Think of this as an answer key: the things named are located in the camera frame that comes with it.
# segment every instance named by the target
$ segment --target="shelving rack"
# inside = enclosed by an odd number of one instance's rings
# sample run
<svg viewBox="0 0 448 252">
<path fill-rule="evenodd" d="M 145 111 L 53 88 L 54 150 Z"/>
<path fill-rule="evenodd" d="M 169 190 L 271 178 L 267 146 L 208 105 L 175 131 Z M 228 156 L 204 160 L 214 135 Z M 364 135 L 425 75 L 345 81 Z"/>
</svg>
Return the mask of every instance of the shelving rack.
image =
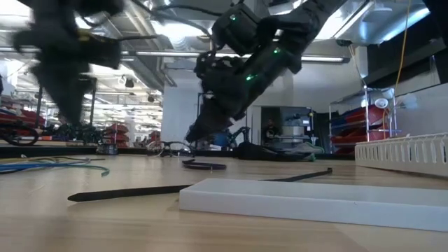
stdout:
<svg viewBox="0 0 448 252">
<path fill-rule="evenodd" d="M 373 129 L 374 125 L 369 121 L 369 106 L 373 105 L 375 103 L 375 100 L 378 98 L 385 98 L 384 93 L 391 92 L 391 99 L 388 99 L 389 101 L 389 109 L 390 112 L 387 115 L 387 125 L 388 129 Z M 337 101 L 334 101 L 330 103 L 329 105 L 329 114 L 330 114 L 330 149 L 331 153 L 334 152 L 336 148 L 353 148 L 356 146 L 356 143 L 333 143 L 332 137 L 333 132 L 335 130 L 347 130 L 352 128 L 364 128 L 365 127 L 365 133 L 367 135 L 367 142 L 370 141 L 370 133 L 371 132 L 388 132 L 388 135 L 390 137 L 396 136 L 399 132 L 397 129 L 397 116 L 396 116 L 396 100 L 395 96 L 393 95 L 394 89 L 393 88 L 370 88 L 370 87 L 364 87 L 359 92 L 356 92 L 354 94 L 350 94 L 346 97 L 343 97 Z M 339 106 L 345 106 L 345 109 L 348 107 L 348 111 L 351 111 L 353 109 L 357 109 L 361 106 L 363 100 L 365 100 L 365 119 L 360 120 L 358 122 L 348 122 L 341 125 L 333 125 L 332 121 L 337 118 L 332 118 L 331 113 L 333 112 L 333 109 L 335 107 Z"/>
</svg>

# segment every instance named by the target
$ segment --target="white cable management rack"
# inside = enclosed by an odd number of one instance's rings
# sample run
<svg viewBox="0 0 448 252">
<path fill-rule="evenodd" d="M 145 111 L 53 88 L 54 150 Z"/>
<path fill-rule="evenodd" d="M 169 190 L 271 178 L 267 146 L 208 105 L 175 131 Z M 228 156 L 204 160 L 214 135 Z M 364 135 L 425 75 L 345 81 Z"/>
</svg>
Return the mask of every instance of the white cable management rack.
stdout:
<svg viewBox="0 0 448 252">
<path fill-rule="evenodd" d="M 448 133 L 357 143 L 356 165 L 448 176 Z"/>
</svg>

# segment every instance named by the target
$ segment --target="eyeglasses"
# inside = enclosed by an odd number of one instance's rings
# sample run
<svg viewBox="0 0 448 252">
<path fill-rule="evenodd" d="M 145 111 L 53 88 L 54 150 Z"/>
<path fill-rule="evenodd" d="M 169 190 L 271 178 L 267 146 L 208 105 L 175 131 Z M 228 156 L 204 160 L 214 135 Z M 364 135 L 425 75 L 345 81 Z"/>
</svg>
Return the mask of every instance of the eyeglasses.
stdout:
<svg viewBox="0 0 448 252">
<path fill-rule="evenodd" d="M 146 147 L 148 150 L 148 156 L 186 156 L 194 157 L 193 147 L 180 141 L 152 141 Z"/>
</svg>

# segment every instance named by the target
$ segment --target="blue cable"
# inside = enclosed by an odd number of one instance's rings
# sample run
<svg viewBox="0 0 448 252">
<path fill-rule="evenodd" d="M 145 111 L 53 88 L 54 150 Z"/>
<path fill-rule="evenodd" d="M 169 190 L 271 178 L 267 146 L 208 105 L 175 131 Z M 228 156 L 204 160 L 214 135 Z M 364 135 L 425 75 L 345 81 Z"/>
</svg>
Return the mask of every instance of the blue cable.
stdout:
<svg viewBox="0 0 448 252">
<path fill-rule="evenodd" d="M 101 176 L 107 176 L 110 173 L 110 170 L 105 167 L 100 167 L 96 165 L 87 165 L 89 164 L 89 160 L 78 161 L 78 162 L 68 162 L 68 163 L 29 163 L 29 164 L 0 164 L 0 173 L 1 172 L 21 172 L 28 169 L 34 168 L 56 168 L 56 167 L 84 167 L 91 169 L 100 169 L 104 172 L 101 173 Z"/>
</svg>

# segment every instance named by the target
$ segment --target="person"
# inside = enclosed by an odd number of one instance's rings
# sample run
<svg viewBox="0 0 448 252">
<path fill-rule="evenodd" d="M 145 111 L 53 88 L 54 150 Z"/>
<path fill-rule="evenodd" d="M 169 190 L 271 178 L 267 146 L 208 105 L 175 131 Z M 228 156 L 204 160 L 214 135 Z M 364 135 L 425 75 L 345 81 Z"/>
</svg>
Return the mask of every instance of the person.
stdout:
<svg viewBox="0 0 448 252">
<path fill-rule="evenodd" d="M 267 126 L 262 130 L 263 143 L 270 144 L 272 143 L 274 136 L 280 133 L 279 128 L 277 128 L 272 119 L 267 121 Z"/>
</svg>

